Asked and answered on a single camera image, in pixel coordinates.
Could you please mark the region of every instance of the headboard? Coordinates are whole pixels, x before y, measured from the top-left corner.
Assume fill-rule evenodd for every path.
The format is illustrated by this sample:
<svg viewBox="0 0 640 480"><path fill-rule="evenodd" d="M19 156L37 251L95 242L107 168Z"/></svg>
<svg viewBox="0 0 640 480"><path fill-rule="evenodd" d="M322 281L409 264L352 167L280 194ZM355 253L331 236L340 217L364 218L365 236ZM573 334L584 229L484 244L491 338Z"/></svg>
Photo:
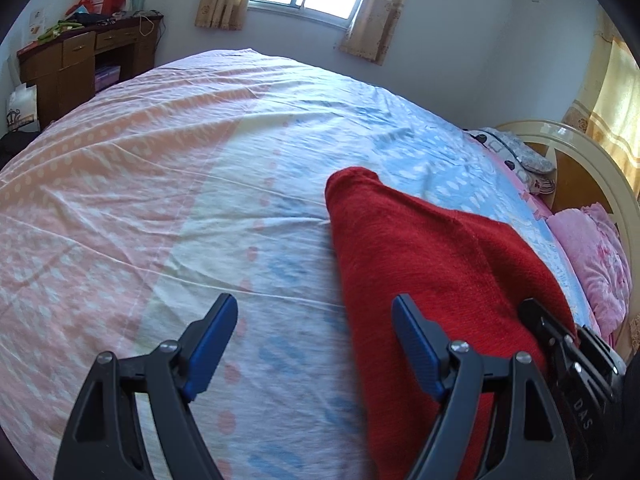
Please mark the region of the headboard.
<svg viewBox="0 0 640 480"><path fill-rule="evenodd" d="M501 124L498 129L513 132L556 163L556 192L546 197L552 212L600 202L616 224L635 285L629 314L616 338L616 351L629 359L634 351L632 332L640 328L640 206L631 186L599 144L570 126L530 120Z"/></svg>

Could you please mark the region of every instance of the screw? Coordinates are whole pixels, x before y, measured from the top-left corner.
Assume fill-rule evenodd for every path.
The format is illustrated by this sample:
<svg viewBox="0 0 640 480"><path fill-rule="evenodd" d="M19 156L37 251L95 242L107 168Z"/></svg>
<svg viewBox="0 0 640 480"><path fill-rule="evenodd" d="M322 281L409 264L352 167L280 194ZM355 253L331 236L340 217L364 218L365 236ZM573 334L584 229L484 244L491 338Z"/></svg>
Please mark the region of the screw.
<svg viewBox="0 0 640 480"><path fill-rule="evenodd" d="M101 352L98 354L98 357L95 358L99 365L105 365L110 363L113 359L113 354L111 352Z"/></svg>
<svg viewBox="0 0 640 480"><path fill-rule="evenodd" d="M175 352L178 349L178 342L173 339L168 339L167 341L162 341L160 343L160 351L165 354L170 354L171 352Z"/></svg>
<svg viewBox="0 0 640 480"><path fill-rule="evenodd" d="M531 362L531 354L526 352L518 352L516 354L516 361L524 365L528 365Z"/></svg>
<svg viewBox="0 0 640 480"><path fill-rule="evenodd" d="M469 343L467 343L466 341L454 341L451 343L451 349L454 352L459 352L461 354L465 354L467 352L469 352Z"/></svg>

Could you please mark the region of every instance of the wooden desk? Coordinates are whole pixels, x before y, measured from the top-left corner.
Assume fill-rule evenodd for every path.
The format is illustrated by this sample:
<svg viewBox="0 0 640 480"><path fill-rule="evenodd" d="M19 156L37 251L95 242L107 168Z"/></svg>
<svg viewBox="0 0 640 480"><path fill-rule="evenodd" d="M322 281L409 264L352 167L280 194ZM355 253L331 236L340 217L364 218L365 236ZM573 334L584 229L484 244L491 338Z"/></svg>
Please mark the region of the wooden desk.
<svg viewBox="0 0 640 480"><path fill-rule="evenodd" d="M44 129L95 95L95 69L120 66L126 81L155 66L161 15L92 25L18 55L20 79L38 86L38 118Z"/></svg>

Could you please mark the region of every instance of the red sweater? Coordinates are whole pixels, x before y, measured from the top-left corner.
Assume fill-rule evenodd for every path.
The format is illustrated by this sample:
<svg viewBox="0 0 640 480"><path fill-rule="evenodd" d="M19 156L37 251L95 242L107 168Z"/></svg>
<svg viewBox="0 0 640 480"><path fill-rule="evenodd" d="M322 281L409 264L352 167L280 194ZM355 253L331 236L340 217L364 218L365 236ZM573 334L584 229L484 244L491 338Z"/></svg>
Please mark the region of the red sweater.
<svg viewBox="0 0 640 480"><path fill-rule="evenodd" d="M545 371L516 307L536 298L574 326L558 282L509 225L452 211L384 186L364 168L326 184L344 304L367 407L369 450L381 480L402 480L430 432L438 405L423 393L391 324L391 303L409 293L451 340L481 354L524 350ZM459 478L475 476L491 412L482 396Z"/></svg>

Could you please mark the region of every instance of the window sill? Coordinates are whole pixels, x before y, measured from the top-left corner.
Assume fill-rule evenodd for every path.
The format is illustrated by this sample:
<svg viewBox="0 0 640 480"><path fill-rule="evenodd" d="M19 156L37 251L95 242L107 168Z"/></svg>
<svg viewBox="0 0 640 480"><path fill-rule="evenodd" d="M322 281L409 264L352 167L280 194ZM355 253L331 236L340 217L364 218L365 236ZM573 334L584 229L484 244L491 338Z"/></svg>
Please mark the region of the window sill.
<svg viewBox="0 0 640 480"><path fill-rule="evenodd" d="M313 9L299 9L287 5L274 4L261 0L249 0L249 10L258 10L259 12L271 12L273 14L281 14L283 16L291 16L308 22L320 23L327 27L346 30L349 27L349 20L339 18L326 12L320 12Z"/></svg>

